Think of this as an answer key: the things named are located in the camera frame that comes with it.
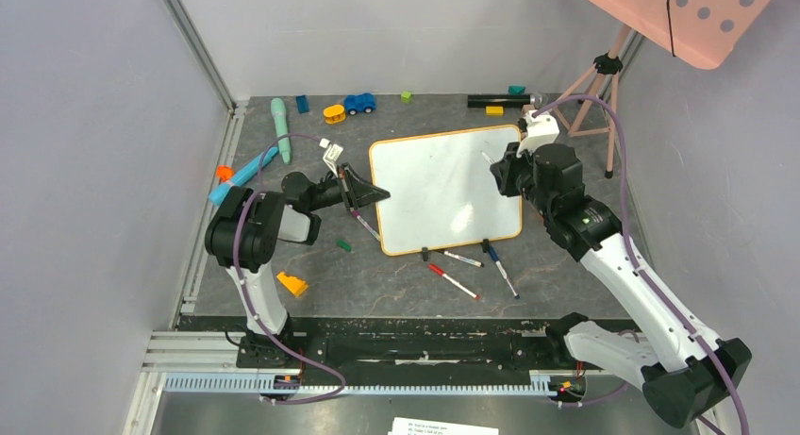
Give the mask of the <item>green marker cap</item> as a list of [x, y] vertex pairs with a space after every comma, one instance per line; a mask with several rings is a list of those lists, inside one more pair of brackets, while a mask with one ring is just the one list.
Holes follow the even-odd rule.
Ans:
[[352, 251], [351, 245], [349, 243], [343, 241], [343, 240], [337, 240], [337, 246], [340, 249], [342, 249], [343, 251], [346, 251], [346, 252], [351, 252]]

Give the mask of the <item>orange framed whiteboard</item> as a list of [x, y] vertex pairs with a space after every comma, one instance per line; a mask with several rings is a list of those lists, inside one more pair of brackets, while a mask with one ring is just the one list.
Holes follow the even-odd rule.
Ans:
[[494, 161], [521, 139], [515, 125], [496, 125], [374, 142], [372, 183], [391, 193], [375, 206], [383, 253], [505, 240], [523, 229], [523, 202], [499, 193]]

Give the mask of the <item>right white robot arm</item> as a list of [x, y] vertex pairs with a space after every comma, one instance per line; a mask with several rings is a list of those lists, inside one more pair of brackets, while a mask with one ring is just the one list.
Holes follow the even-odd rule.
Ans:
[[490, 170], [500, 194], [529, 203], [550, 239], [611, 292], [648, 341], [636, 343], [573, 312], [546, 329], [552, 364], [581, 361], [614, 374], [675, 428], [727, 398], [741, 406], [738, 386], [753, 358], [750, 348], [739, 338], [722, 339], [679, 301], [612, 209], [587, 195], [573, 147], [549, 143], [529, 151], [511, 142]]

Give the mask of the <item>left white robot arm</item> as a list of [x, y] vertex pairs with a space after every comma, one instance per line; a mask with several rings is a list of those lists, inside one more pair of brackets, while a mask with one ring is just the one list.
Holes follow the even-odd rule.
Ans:
[[278, 192], [232, 186], [211, 218], [205, 249], [233, 279], [247, 314], [241, 349], [259, 352], [273, 366], [289, 364], [296, 341], [291, 317], [277, 295], [272, 259], [279, 242], [312, 245], [322, 225], [319, 209], [342, 205], [351, 214], [391, 197], [347, 164], [318, 182], [291, 172]]

